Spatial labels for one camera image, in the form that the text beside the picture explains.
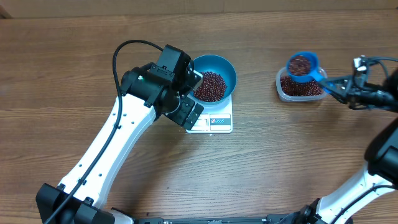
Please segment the white digital kitchen scale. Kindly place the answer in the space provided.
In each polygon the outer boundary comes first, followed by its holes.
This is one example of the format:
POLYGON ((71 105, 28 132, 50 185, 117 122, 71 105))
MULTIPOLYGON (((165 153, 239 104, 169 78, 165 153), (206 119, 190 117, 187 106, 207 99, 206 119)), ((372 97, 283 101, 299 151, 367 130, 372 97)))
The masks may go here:
POLYGON ((204 110, 199 115, 189 134, 230 134, 233 131, 233 102, 232 96, 217 102, 204 102, 189 95, 204 110))

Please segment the blue plastic measuring scoop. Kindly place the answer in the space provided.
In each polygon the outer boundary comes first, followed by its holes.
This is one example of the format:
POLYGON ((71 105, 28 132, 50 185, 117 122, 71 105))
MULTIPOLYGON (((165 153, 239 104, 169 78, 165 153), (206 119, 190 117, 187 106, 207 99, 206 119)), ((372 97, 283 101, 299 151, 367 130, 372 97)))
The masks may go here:
POLYGON ((291 96, 320 95, 323 88, 318 82, 325 78, 320 71, 317 55, 312 52, 299 52, 287 61, 287 77, 281 78, 282 90, 291 96))

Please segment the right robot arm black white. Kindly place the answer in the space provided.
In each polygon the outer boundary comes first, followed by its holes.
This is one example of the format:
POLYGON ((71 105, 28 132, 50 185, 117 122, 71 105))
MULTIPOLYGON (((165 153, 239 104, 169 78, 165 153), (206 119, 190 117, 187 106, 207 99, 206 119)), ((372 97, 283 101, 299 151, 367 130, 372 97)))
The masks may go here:
MULTIPOLYGON (((397 111, 397 72, 382 85, 364 81, 368 71, 347 77, 322 79, 320 84, 338 101, 353 110, 397 111)), ((365 165, 330 195, 316 199, 283 223, 351 223, 352 216, 376 198, 397 190, 397 121, 388 125, 370 143, 365 165)))

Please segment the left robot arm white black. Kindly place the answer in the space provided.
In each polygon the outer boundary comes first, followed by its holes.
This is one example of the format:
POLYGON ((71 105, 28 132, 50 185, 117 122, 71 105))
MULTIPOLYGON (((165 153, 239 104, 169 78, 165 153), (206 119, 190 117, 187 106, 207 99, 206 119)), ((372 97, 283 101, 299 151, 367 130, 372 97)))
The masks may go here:
POLYGON ((193 60, 171 45, 160 51, 156 63, 114 79, 118 96, 88 150, 56 187, 41 186, 35 199, 44 223, 135 223, 125 212, 103 208, 135 143, 161 116, 190 130, 203 111, 188 97, 202 82, 193 60))

